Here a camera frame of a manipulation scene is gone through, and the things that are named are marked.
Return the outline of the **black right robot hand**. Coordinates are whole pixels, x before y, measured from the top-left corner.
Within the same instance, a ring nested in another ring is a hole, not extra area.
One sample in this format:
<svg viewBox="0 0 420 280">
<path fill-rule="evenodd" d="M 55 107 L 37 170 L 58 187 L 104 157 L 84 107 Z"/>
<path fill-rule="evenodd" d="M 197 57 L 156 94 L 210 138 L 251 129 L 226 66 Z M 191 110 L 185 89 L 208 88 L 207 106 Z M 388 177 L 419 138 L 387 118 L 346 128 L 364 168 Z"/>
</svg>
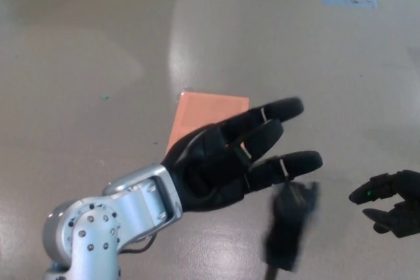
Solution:
<svg viewBox="0 0 420 280">
<path fill-rule="evenodd" d="M 397 238 L 419 233 L 419 173 L 401 170 L 394 174 L 371 177 L 355 189 L 349 200 L 356 205 L 387 199 L 399 195 L 403 201 L 390 211 L 364 209 L 363 213 L 374 222 L 373 229 L 384 234 L 392 232 Z"/>
</svg>

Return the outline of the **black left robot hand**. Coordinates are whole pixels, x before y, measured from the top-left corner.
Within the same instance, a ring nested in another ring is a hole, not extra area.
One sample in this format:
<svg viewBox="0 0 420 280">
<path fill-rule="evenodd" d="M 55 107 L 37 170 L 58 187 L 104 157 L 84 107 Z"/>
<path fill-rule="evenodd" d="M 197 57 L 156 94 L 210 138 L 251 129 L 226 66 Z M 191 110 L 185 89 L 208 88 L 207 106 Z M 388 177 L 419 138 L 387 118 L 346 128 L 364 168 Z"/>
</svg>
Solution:
<svg viewBox="0 0 420 280">
<path fill-rule="evenodd" d="M 323 161 L 317 151 L 262 158 L 284 133 L 283 122 L 303 111 L 299 97 L 285 98 L 205 125 L 175 142 L 161 164 L 183 211 L 225 208 L 249 193 L 319 169 Z"/>
</svg>

